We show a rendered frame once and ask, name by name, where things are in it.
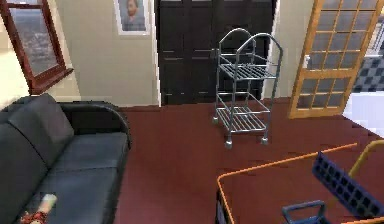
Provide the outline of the dark grey sofa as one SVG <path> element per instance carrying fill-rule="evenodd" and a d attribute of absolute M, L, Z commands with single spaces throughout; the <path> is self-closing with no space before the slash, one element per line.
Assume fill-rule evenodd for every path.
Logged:
<path fill-rule="evenodd" d="M 47 194 L 47 224 L 113 224 L 130 148 L 126 116 L 108 102 L 42 94 L 0 109 L 0 224 L 21 224 Z"/>

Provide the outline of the grey metal shelf trolley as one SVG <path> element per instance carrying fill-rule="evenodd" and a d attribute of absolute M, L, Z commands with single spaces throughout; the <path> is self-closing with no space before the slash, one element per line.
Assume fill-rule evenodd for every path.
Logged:
<path fill-rule="evenodd" d="M 277 47 L 276 61 L 256 52 L 259 38 Z M 244 28 L 233 28 L 219 41 L 215 114 L 212 121 L 222 122 L 225 127 L 227 131 L 225 146 L 228 149 L 233 146 L 233 135 L 239 133 L 262 132 L 261 143 L 268 143 L 271 112 L 283 55 L 283 48 L 269 33 L 251 34 Z M 266 80 L 273 81 L 269 105 L 263 103 L 251 92 L 254 82 Z"/>

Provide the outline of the dark brown wardrobe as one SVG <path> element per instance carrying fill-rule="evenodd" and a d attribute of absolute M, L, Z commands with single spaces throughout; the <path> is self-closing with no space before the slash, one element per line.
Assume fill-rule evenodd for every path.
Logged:
<path fill-rule="evenodd" d="M 244 28 L 269 33 L 277 0 L 154 0 L 163 105 L 215 99 L 218 43 Z"/>

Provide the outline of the white framed portrait picture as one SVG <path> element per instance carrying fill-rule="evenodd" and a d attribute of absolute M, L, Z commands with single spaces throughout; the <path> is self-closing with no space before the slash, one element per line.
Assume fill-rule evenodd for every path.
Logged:
<path fill-rule="evenodd" d="M 114 0 L 114 7 L 119 35 L 150 33 L 148 0 Z"/>

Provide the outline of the orange glazed room door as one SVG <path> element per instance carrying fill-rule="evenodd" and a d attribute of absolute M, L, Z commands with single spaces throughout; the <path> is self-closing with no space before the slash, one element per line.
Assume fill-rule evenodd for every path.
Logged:
<path fill-rule="evenodd" d="M 289 117 L 343 113 L 384 0 L 314 0 Z M 310 55 L 308 68 L 304 56 Z"/>

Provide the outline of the blue grid basket flap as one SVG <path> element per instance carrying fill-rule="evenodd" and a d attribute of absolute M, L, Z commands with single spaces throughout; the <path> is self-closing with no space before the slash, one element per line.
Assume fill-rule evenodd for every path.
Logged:
<path fill-rule="evenodd" d="M 384 216 L 384 205 L 324 153 L 317 154 L 312 173 L 354 217 Z"/>

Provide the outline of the red framed window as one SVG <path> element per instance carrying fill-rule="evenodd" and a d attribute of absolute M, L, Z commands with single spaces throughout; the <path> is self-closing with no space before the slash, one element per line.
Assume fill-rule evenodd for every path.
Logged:
<path fill-rule="evenodd" d="M 48 0 L 0 0 L 0 16 L 30 95 L 45 92 L 74 71 L 65 64 Z"/>

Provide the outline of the red and white cloth roll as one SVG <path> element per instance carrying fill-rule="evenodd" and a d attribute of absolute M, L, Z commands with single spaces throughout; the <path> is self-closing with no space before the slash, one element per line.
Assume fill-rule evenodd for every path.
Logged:
<path fill-rule="evenodd" d="M 46 194 L 38 207 L 33 212 L 25 212 L 20 218 L 20 224 L 47 224 L 47 217 L 56 204 L 57 196 L 54 194 Z"/>

